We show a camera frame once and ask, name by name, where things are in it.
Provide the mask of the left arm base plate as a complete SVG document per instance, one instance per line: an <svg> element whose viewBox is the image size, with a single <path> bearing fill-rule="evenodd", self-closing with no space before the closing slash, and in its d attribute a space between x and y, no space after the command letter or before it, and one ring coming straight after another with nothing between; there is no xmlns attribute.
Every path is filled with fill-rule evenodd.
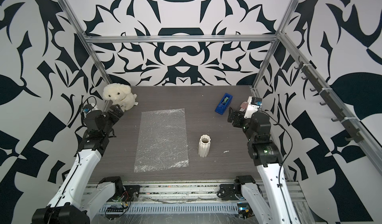
<svg viewBox="0 0 382 224"><path fill-rule="evenodd" d="M139 197L140 185L124 185L123 193L121 195L121 200L123 202L133 201L135 198Z"/></svg>

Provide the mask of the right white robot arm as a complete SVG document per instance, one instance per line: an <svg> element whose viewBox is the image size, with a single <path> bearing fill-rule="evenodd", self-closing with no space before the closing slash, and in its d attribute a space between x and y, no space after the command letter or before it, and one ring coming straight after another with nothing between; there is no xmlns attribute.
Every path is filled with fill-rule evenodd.
<svg viewBox="0 0 382 224"><path fill-rule="evenodd" d="M238 176L229 190L220 189L221 199L236 197L246 201L238 208L238 217L255 217L260 224L299 224L284 174L283 158L271 140L269 116L257 111L250 118L245 113L229 109L227 121L241 128L248 143L248 153L261 176L264 191L250 175Z"/></svg>

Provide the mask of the white ribbed ceramic vase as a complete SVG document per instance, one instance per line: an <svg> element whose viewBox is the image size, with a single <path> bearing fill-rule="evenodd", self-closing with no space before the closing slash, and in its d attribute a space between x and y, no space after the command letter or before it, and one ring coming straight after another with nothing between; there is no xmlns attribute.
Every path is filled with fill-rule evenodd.
<svg viewBox="0 0 382 224"><path fill-rule="evenodd" d="M209 135L204 134L200 137L199 140L199 156L200 157L207 157L209 151L210 151L210 144L211 144L211 138Z"/></svg>

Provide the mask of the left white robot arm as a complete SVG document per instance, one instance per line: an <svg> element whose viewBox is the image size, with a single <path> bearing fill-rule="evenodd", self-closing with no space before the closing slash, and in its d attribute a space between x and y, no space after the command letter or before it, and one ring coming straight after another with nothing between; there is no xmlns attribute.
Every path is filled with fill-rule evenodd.
<svg viewBox="0 0 382 224"><path fill-rule="evenodd" d="M34 224L89 224L101 207L111 198L120 197L124 187L119 176L103 178L96 189L85 198L89 179L114 137L113 126L123 116L120 105L112 105L107 112L93 110L86 114L86 137L76 152L75 162L47 207L37 209Z"/></svg>

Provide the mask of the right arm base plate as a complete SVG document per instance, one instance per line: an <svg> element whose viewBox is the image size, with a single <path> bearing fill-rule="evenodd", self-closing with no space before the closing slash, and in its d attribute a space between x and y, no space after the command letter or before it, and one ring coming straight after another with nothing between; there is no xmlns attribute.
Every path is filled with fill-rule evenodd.
<svg viewBox="0 0 382 224"><path fill-rule="evenodd" d="M240 200L242 198L239 184L220 184L217 196L223 201Z"/></svg>

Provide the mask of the clear bubble wrap sheet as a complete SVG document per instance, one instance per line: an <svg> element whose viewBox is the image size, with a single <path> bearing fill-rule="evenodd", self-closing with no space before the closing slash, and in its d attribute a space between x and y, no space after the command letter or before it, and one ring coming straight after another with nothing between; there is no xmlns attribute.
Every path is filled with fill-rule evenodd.
<svg viewBox="0 0 382 224"><path fill-rule="evenodd" d="M134 172L153 172L189 166L184 109L143 112Z"/></svg>

